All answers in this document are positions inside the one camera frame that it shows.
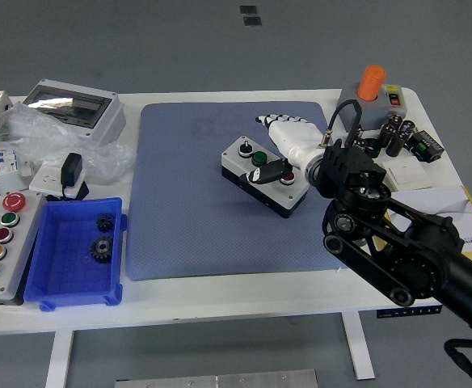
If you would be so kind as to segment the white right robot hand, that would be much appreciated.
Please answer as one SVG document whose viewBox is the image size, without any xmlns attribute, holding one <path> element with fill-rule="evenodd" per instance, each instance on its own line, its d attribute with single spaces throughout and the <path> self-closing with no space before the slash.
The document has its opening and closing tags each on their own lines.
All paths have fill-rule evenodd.
<svg viewBox="0 0 472 388">
<path fill-rule="evenodd" d="M 298 116 L 267 115 L 255 119 L 268 129 L 268 136 L 283 156 L 239 177 L 242 183 L 266 184 L 287 178 L 296 167 L 315 185 L 325 153 L 324 138 L 315 124 Z"/>
</svg>

